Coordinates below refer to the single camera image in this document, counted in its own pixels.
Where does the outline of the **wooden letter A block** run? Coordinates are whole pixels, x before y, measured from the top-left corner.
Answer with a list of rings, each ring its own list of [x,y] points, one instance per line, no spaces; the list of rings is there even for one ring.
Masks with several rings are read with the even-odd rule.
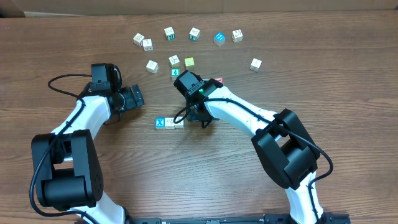
[[[182,116],[176,118],[176,123],[174,123],[175,129],[183,129],[184,128],[184,119]]]

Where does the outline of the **plain wooden block front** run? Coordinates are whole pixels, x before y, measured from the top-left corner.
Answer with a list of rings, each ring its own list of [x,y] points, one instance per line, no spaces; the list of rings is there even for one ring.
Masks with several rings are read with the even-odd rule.
[[[174,119],[173,118],[165,118],[165,129],[174,129]]]

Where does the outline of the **blue X block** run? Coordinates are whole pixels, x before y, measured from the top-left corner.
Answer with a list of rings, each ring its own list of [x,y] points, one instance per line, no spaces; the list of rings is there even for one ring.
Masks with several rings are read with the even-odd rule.
[[[155,128],[156,129],[165,129],[165,118],[158,117],[155,119]]]

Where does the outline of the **wooden block yellow side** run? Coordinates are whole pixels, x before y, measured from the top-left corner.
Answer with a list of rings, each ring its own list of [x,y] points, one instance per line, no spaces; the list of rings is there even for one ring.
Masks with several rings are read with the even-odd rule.
[[[172,68],[180,67],[180,60],[177,55],[173,55],[173,56],[169,57],[169,63]]]

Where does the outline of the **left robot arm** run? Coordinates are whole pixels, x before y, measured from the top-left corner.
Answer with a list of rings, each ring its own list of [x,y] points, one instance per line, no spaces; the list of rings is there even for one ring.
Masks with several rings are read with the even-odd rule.
[[[91,81],[74,95],[76,106],[51,133],[31,142],[34,173],[31,207],[43,217],[78,215],[84,223],[132,223],[126,208],[104,192],[94,139],[108,120],[144,105],[137,85],[122,86],[112,63],[91,66]]]

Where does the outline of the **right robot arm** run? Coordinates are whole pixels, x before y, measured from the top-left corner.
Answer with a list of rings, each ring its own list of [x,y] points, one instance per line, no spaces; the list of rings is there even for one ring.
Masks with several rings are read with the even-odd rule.
[[[214,79],[181,73],[174,87],[186,99],[186,114],[205,128],[220,119],[247,134],[267,175],[285,189],[295,223],[322,223],[323,209],[313,186],[320,152],[297,115],[261,109]]]

